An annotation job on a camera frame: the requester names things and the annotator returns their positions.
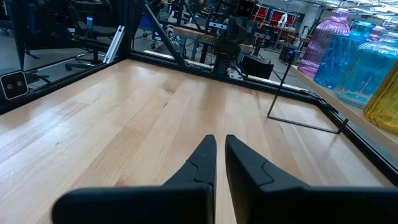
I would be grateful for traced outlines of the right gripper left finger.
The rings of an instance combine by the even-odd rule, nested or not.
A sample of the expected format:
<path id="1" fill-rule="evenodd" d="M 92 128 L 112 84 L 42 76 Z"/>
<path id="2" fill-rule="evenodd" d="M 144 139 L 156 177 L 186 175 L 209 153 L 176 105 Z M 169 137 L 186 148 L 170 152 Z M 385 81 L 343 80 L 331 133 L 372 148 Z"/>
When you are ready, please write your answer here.
<path id="1" fill-rule="evenodd" d="M 53 223 L 213 223 L 216 140 L 207 135 L 163 185 L 72 190 L 56 200 Z"/>

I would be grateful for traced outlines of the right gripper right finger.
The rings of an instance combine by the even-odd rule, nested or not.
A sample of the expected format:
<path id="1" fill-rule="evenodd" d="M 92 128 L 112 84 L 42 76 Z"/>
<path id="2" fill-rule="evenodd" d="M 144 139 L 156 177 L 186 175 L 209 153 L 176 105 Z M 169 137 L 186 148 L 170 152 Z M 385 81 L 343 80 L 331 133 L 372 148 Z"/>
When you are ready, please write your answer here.
<path id="1" fill-rule="evenodd" d="M 225 159 L 238 223 L 397 223 L 395 187 L 311 186 L 230 134 Z"/>

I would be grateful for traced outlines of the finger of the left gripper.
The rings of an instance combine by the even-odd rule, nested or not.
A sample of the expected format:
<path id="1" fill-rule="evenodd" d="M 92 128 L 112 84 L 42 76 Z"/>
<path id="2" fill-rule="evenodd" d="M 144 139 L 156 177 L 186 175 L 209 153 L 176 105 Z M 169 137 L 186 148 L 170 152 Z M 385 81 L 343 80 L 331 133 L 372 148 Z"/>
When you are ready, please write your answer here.
<path id="1" fill-rule="evenodd" d="M 233 24 L 231 26 L 231 41 L 232 41 L 232 43 L 235 43 L 235 44 L 241 43 L 240 33 L 241 33 L 241 27 L 237 24 Z"/>
<path id="2" fill-rule="evenodd" d="M 248 26 L 243 26 L 243 30 L 242 30 L 242 44 L 251 44 L 252 43 L 252 29 Z"/>

